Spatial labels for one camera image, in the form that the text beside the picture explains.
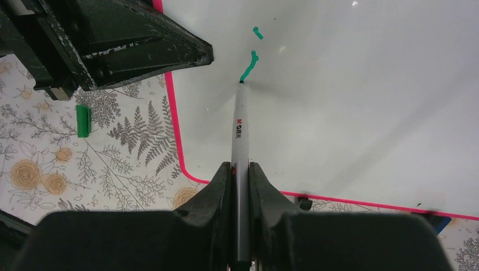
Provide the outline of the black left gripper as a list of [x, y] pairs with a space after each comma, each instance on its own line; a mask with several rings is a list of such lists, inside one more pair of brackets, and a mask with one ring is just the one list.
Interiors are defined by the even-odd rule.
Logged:
[[150, 1], [1, 1], [1, 56], [54, 100], [213, 62], [211, 44]]

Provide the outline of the pink framed whiteboard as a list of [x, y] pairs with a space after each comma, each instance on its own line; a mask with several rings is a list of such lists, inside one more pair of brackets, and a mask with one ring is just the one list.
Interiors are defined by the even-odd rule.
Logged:
[[180, 168], [249, 157], [284, 192], [478, 217], [477, 1], [156, 1], [214, 61], [166, 75]]

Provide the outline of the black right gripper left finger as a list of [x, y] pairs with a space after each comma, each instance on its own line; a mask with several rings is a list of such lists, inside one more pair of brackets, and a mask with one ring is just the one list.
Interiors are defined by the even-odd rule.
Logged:
[[62, 211], [30, 233], [13, 270], [227, 270], [231, 165], [173, 211]]

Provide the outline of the green marker cap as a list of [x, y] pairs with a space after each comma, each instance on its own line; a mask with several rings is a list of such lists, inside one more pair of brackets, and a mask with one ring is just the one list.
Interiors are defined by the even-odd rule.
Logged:
[[76, 106], [76, 118], [77, 118], [77, 136], [79, 138], [88, 138], [92, 132], [92, 112], [87, 106]]

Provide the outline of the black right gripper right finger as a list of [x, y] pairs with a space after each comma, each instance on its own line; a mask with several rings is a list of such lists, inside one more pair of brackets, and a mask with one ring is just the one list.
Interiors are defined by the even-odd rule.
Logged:
[[418, 215], [310, 212], [249, 168], [253, 257], [263, 270], [451, 270]]

